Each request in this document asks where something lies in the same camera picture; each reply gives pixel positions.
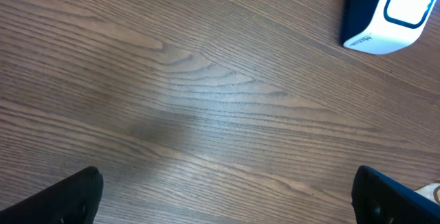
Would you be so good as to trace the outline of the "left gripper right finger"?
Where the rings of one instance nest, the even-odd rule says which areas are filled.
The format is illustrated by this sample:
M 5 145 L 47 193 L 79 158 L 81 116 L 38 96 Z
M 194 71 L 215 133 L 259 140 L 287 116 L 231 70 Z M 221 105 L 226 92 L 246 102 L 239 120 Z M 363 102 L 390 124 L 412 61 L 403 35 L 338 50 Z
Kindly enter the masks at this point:
M 357 224 L 439 224 L 439 205 L 368 166 L 351 191 Z

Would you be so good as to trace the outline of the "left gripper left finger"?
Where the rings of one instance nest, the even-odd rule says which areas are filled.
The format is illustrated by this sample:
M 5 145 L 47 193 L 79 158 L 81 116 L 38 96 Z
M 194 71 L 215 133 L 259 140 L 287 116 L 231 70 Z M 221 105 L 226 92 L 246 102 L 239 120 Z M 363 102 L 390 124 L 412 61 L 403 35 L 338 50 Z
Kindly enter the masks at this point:
M 1 224 L 92 224 L 103 176 L 90 166 L 1 211 Z

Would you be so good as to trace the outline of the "brown beige snack pouch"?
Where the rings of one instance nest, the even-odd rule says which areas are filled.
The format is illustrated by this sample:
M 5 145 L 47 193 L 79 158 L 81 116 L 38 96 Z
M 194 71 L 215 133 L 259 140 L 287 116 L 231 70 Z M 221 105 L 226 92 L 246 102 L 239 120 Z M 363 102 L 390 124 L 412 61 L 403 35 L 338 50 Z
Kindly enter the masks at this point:
M 415 192 L 431 200 L 437 205 L 440 205 L 439 189 L 440 189 L 440 183 L 431 183 L 418 190 L 415 190 Z

